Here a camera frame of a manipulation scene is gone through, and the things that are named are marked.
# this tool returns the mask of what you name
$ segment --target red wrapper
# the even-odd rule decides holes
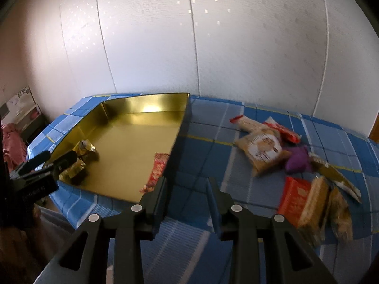
[[[151,171],[149,180],[146,185],[140,190],[141,193],[147,193],[154,191],[154,188],[158,182],[158,179],[162,175],[164,168],[166,167],[169,154],[156,153],[154,157],[154,167]]]
[[[304,179],[286,177],[282,199],[278,212],[294,226],[298,227],[298,222],[306,204],[311,183]]]
[[[290,141],[292,143],[298,144],[300,143],[301,136],[298,135],[297,133],[289,130],[288,128],[278,124],[278,123],[269,123],[269,122],[264,122],[265,125],[269,126],[272,129],[276,129],[280,132],[282,135],[282,139]]]

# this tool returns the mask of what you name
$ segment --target blue plaid tablecloth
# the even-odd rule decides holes
[[[90,110],[115,94],[85,97],[54,120],[28,147],[28,157],[53,151]],[[191,96],[192,118],[176,175],[168,217],[152,242],[142,241],[145,283],[227,283],[231,242],[213,233],[205,195],[205,179],[215,177],[222,191],[256,215],[276,213],[284,188],[283,170],[255,178],[244,153],[233,146],[244,135],[229,119],[240,114],[264,122],[271,116],[302,135],[302,144],[338,168],[360,191],[362,204],[345,195],[353,222],[354,241],[339,244],[330,228],[316,253],[339,283],[358,283],[379,251],[379,148],[367,137],[308,115],[256,104]],[[311,181],[311,173],[296,174]],[[51,198],[78,227],[91,213],[119,213],[130,203],[83,191],[58,182]],[[261,273],[265,283],[265,273]]]

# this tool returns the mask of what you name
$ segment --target metal tray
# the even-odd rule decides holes
[[[191,114],[190,104],[188,93],[103,101],[64,137],[50,161],[71,150],[78,141],[89,139],[100,159],[87,165],[88,176],[77,187],[139,202],[143,195],[139,190],[149,179],[156,153],[171,154],[167,166],[175,169],[180,144],[175,153],[172,151],[181,127],[180,132],[185,133],[184,124],[188,123],[183,120]]]

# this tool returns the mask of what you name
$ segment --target purple snack package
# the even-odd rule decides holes
[[[312,172],[312,165],[305,146],[285,147],[284,150],[291,152],[291,156],[285,164],[285,171],[288,174]]]

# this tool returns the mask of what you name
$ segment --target pink blanket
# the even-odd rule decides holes
[[[25,161],[27,148],[15,124],[5,124],[1,128],[4,161],[8,165],[9,172],[12,172],[16,166]]]

